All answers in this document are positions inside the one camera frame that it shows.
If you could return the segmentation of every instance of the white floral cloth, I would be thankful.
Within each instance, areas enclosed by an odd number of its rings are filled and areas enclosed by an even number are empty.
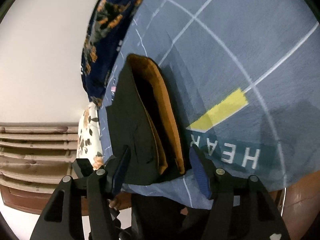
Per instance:
[[[103,165],[98,112],[93,102],[79,121],[77,158],[89,159],[94,170]]]

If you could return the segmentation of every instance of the blue fabric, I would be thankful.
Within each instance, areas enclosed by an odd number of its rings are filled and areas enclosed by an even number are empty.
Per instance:
[[[242,178],[257,175],[269,191],[320,169],[320,28],[304,0],[144,0],[111,76],[102,75],[108,82],[99,110],[104,160],[112,155],[105,106],[129,53],[158,63],[183,139],[216,167]],[[245,106],[212,127],[190,126],[237,90]],[[98,106],[101,96],[92,99]],[[123,189],[190,207],[212,205],[193,171]]]
[[[123,38],[142,0],[98,0],[89,21],[81,59],[84,90],[101,106]]]

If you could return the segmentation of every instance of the metal pivot screw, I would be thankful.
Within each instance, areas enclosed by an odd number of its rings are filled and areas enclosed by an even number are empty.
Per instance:
[[[258,177],[252,175],[252,176],[250,176],[250,180],[251,180],[252,182],[257,182],[257,181],[258,181]]]
[[[218,174],[218,175],[223,175],[223,174],[225,174],[226,172],[224,171],[224,169],[216,169],[216,173]]]
[[[70,176],[64,176],[63,179],[62,179],[63,182],[68,182],[70,180],[71,180]]]
[[[97,170],[97,175],[103,175],[105,172],[104,169]]]

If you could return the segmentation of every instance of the white wall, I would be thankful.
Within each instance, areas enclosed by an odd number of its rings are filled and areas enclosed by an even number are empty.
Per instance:
[[[97,0],[16,0],[0,24],[0,122],[79,122],[80,62]]]

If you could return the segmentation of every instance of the blue gripper pad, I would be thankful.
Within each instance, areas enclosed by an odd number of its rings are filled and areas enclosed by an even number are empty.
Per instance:
[[[196,176],[196,181],[198,183],[201,193],[207,199],[210,199],[212,195],[212,192],[210,190],[210,179],[196,151],[200,150],[195,145],[193,145],[189,151],[189,159],[192,166],[192,170]]]
[[[131,159],[131,151],[129,147],[125,147],[124,154],[121,157],[121,160],[112,178],[112,193],[114,195],[119,194],[121,191],[121,187],[129,167],[130,159]]]

